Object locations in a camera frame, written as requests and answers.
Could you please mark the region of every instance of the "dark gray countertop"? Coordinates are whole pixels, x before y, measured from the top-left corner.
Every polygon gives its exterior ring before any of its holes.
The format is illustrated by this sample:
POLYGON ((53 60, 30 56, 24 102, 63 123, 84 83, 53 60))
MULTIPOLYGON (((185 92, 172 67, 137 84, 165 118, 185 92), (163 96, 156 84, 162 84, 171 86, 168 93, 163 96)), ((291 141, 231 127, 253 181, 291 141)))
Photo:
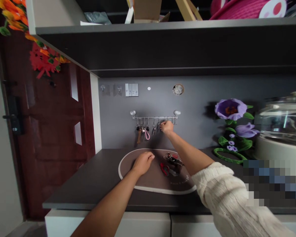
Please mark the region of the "dark gray countertop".
MULTIPOLYGON (((121 159, 133 149, 103 149, 88 163, 81 167, 67 182, 43 203, 43 208, 67 210, 92 210, 97 203, 120 181, 118 165, 121 159)), ((234 171, 236 177, 245 183, 254 182, 254 190, 259 184, 259 177, 250 176, 242 165, 226 162, 212 154, 213 148, 202 151, 213 160, 221 162, 234 171)), ((270 189, 266 184, 259 184, 262 189, 270 189)), ((274 214, 296 214, 296 200, 285 199, 283 192, 270 192, 265 205, 274 214)), ((187 195, 167 195, 134 189, 126 211, 170 212, 180 214, 210 214, 204 207, 196 191, 187 195)))

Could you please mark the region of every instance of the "hand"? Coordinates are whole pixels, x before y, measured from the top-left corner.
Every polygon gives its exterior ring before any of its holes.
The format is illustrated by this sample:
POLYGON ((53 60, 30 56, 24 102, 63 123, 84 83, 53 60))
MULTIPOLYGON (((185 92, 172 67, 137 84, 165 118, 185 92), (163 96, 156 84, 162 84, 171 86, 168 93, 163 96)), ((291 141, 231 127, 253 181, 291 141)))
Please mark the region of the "hand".
POLYGON ((161 130, 167 134, 169 132, 173 132, 173 123, 170 121, 165 121, 161 123, 161 130))
POLYGON ((138 174, 139 177, 142 176, 143 174, 145 174, 148 171, 150 164, 154 158, 155 158, 155 156, 151 152, 146 151, 146 152, 142 153, 136 159, 135 164, 132 168, 132 171, 134 171, 136 174, 138 174))

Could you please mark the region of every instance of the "door panel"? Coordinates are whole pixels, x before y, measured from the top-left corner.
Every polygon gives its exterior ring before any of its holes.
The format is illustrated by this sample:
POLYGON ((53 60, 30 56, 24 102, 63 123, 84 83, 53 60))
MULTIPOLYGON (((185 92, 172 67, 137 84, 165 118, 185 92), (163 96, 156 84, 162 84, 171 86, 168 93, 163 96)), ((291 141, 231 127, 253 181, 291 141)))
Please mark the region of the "door panel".
POLYGON ((16 82, 7 93, 20 97, 23 115, 24 134, 13 138, 21 188, 26 216, 42 220, 48 213, 42 203, 95 155, 90 74, 70 63, 52 74, 55 86, 48 77, 37 79, 29 54, 33 42, 22 32, 11 34, 0 35, 0 56, 4 79, 16 82))

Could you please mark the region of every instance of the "white switch panel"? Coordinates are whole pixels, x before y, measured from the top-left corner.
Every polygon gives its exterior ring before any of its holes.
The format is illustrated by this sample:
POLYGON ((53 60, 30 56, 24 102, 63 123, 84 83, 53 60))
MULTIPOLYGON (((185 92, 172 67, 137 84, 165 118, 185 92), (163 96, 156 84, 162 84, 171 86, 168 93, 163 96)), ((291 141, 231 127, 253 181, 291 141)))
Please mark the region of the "white switch panel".
POLYGON ((128 92, 128 83, 125 84, 125 95, 126 95, 126 97, 129 96, 129 92, 128 92))
POLYGON ((125 94, 127 97, 138 96, 138 84, 125 83, 125 94))

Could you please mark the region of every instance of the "sleeve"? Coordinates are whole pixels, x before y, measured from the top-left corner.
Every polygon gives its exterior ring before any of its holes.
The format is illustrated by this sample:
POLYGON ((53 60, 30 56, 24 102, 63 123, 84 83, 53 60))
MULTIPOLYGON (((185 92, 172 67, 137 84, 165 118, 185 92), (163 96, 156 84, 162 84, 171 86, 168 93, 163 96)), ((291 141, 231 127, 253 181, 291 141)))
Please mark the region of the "sleeve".
POLYGON ((267 207, 246 206, 246 186, 233 174, 230 168, 214 162, 192 176, 221 236, 296 236, 267 207))

